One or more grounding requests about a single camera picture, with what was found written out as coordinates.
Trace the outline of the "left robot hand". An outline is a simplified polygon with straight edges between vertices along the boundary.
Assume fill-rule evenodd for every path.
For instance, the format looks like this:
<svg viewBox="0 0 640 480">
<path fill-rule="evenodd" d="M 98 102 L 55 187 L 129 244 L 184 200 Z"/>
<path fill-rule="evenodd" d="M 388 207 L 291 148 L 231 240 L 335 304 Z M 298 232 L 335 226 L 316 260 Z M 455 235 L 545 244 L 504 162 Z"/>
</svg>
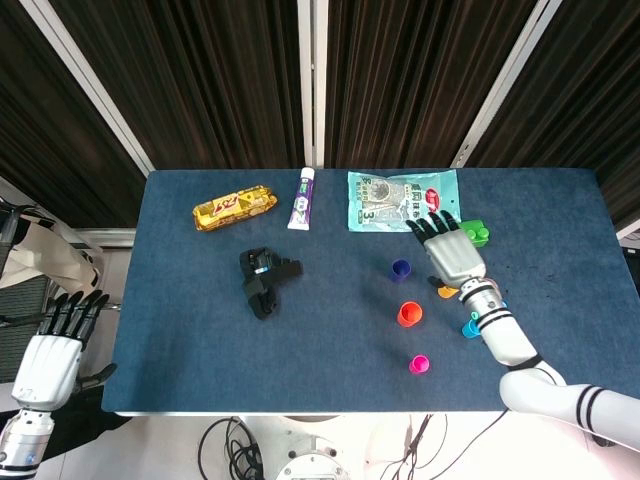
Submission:
<svg viewBox="0 0 640 480">
<path fill-rule="evenodd" d="M 20 408 L 53 412 L 72 395 L 105 383 L 116 371 L 116 365 L 110 363 L 92 375 L 78 375 L 98 317 L 108 303 L 109 295 L 101 290 L 89 294 L 77 291 L 48 299 L 41 314 L 5 323 L 6 327 L 37 326 L 11 391 Z"/>
</svg>

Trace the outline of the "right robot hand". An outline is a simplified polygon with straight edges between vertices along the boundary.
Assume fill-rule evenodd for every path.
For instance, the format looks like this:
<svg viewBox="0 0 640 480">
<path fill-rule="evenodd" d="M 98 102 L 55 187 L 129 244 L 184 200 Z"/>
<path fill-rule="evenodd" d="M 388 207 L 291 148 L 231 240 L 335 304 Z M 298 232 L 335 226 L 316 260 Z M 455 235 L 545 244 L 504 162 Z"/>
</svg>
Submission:
<svg viewBox="0 0 640 480">
<path fill-rule="evenodd" d="M 448 211 L 429 212 L 427 219 L 406 220 L 405 224 L 445 285 L 460 289 L 469 280 L 485 277 L 484 260 Z"/>
</svg>

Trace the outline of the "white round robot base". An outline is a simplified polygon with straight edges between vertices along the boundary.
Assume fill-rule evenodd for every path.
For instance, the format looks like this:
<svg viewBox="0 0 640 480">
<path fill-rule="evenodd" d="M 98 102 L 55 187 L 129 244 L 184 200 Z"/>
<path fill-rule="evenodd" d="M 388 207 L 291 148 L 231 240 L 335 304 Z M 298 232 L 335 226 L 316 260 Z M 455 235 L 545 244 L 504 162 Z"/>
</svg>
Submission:
<svg viewBox="0 0 640 480">
<path fill-rule="evenodd" d="M 274 480 L 351 480 L 332 445 L 290 448 Z"/>
</svg>

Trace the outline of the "large orange cup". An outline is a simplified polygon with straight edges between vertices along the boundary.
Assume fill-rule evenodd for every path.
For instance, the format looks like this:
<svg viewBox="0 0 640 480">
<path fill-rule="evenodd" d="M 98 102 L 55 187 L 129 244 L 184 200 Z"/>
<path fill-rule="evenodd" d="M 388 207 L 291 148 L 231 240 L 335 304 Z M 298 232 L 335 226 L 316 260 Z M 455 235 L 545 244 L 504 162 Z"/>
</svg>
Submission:
<svg viewBox="0 0 640 480">
<path fill-rule="evenodd" d="M 421 321 L 422 316 L 422 307 L 417 302 L 407 301 L 401 305 L 396 320 L 402 327 L 411 328 Z"/>
</svg>

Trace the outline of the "green toy building block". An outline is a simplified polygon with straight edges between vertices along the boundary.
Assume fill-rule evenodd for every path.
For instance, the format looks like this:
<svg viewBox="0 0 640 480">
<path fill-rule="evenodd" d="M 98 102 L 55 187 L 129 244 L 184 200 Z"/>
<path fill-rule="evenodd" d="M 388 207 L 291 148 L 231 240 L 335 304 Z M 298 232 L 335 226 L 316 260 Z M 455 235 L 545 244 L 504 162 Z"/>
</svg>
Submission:
<svg viewBox="0 0 640 480">
<path fill-rule="evenodd" d="M 482 248 L 489 242 L 490 231 L 482 220 L 463 221 L 460 223 L 460 228 L 476 248 Z"/>
</svg>

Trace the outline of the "grey mesh chair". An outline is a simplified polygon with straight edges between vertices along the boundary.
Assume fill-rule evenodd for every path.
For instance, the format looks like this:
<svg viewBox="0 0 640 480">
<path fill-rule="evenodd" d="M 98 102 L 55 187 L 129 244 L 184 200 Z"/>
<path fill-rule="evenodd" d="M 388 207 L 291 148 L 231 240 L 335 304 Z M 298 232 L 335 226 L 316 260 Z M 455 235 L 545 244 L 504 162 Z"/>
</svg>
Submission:
<svg viewBox="0 0 640 480">
<path fill-rule="evenodd" d="M 41 313 L 49 289 L 49 279 L 34 277 L 0 290 L 0 316 L 11 318 Z M 35 324 L 0 328 L 0 384 L 13 382 L 23 354 L 36 332 Z"/>
</svg>

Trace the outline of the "teal dishcloth package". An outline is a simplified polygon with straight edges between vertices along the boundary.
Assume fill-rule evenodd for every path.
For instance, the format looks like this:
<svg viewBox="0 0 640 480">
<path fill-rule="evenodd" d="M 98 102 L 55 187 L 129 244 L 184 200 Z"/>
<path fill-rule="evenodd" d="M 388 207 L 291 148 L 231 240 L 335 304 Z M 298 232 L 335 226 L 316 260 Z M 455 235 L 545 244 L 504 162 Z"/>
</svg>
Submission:
<svg viewBox="0 0 640 480">
<path fill-rule="evenodd" d="M 444 209 L 461 220 L 457 173 L 413 173 L 390 177 L 350 171 L 348 229 L 358 233 L 407 232 L 408 220 Z"/>
</svg>

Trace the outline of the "purple white toothpaste tube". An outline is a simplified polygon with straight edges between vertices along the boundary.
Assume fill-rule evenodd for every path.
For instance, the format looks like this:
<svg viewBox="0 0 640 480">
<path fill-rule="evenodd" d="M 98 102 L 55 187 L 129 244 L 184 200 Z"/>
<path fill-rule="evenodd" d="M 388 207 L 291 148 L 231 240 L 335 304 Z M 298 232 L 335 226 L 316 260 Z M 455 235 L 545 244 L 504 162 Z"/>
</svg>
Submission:
<svg viewBox="0 0 640 480">
<path fill-rule="evenodd" d="M 308 231 L 310 229 L 311 205 L 314 189 L 315 170 L 304 167 L 296 189 L 295 199 L 287 225 L 288 229 Z"/>
</svg>

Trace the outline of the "blue table cloth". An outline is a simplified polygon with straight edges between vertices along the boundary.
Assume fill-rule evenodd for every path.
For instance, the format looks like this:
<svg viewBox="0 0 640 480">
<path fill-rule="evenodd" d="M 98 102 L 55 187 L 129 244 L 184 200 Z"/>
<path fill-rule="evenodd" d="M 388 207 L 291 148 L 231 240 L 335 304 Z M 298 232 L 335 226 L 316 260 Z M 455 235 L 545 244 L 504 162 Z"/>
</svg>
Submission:
<svg viewBox="0 0 640 480">
<path fill-rule="evenodd" d="M 593 172 L 464 169 L 462 215 L 490 231 L 481 253 L 527 337 L 566 381 L 640 398 L 640 297 Z M 287 228 L 296 170 L 156 171 L 146 182 L 102 406 L 118 413 L 491 411 L 504 374 L 469 313 L 440 298 L 411 233 L 348 229 L 343 170 L 320 170 L 308 231 Z M 269 187 L 266 213 L 197 231 L 196 205 Z M 258 319 L 239 255 L 299 260 Z M 411 274 L 390 278 L 406 259 Z M 417 302 L 404 328 L 401 305 Z M 409 371 L 416 355 L 430 369 Z"/>
</svg>

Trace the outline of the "yellow biscuit package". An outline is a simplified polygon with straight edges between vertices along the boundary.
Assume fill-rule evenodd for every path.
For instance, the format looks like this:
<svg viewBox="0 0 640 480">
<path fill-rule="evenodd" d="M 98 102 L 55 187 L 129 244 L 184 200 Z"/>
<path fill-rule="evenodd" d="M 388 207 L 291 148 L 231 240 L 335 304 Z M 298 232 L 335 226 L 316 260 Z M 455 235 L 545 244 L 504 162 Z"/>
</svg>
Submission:
<svg viewBox="0 0 640 480">
<path fill-rule="evenodd" d="M 273 191 L 263 185 L 239 190 L 196 205 L 193 219 L 197 231 L 213 231 L 266 213 L 278 203 Z"/>
</svg>

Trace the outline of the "dark pleated curtain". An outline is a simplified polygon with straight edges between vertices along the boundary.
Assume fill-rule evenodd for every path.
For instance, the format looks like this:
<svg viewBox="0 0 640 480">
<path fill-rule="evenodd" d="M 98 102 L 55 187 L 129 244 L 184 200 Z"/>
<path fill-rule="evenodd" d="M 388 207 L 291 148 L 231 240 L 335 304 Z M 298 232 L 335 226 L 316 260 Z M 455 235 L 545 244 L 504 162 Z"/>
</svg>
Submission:
<svg viewBox="0 0 640 480">
<path fill-rule="evenodd" d="M 296 0 L 49 0 L 152 166 L 299 168 Z M 536 0 L 328 0 L 329 168 L 448 166 Z M 640 0 L 563 0 L 471 167 L 592 170 L 640 218 Z M 145 177 L 19 0 L 0 0 L 0 177 L 131 228 Z"/>
</svg>

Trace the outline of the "white frame post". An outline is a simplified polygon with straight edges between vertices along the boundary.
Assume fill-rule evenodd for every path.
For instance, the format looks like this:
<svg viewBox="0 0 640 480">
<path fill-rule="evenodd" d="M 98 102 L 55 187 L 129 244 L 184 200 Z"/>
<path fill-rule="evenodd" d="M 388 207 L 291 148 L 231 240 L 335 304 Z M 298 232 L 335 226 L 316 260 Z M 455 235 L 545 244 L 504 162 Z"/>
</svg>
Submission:
<svg viewBox="0 0 640 480">
<path fill-rule="evenodd" d="M 530 56 L 551 23 L 563 0 L 537 0 L 509 55 L 496 76 L 450 167 L 463 168 L 487 132 Z"/>
<path fill-rule="evenodd" d="M 141 174 L 155 167 L 49 0 L 18 0 Z"/>
<path fill-rule="evenodd" d="M 325 165 L 329 0 L 297 0 L 305 165 Z"/>
</svg>

